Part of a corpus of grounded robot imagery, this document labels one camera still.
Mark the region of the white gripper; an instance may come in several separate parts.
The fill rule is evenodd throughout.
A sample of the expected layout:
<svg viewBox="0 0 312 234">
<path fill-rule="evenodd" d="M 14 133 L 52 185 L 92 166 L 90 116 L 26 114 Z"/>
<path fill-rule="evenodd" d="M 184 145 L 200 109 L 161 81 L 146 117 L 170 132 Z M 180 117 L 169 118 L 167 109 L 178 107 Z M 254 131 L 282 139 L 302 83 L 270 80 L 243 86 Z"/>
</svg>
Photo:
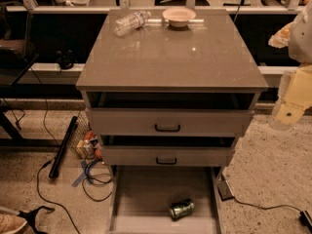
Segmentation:
<svg viewBox="0 0 312 234">
<path fill-rule="evenodd" d="M 283 26 L 271 36 L 268 45 L 284 48 L 289 45 L 292 23 Z M 272 110 L 270 126 L 277 131 L 286 131 L 303 116 L 312 105 L 312 65 L 303 63 L 294 72 L 286 72 L 286 91 L 283 102 L 277 101 Z"/>
</svg>

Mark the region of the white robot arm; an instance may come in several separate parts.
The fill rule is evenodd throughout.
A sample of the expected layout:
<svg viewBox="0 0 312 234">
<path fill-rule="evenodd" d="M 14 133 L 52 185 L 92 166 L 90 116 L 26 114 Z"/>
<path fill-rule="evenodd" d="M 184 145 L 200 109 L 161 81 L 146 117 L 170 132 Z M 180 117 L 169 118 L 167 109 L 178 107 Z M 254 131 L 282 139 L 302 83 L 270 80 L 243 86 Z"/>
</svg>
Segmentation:
<svg viewBox="0 0 312 234">
<path fill-rule="evenodd" d="M 268 44 L 279 49 L 287 47 L 289 57 L 299 63 L 296 71 L 283 74 L 272 111 L 271 127 L 285 131 L 312 106 L 312 2 L 275 33 Z"/>
</svg>

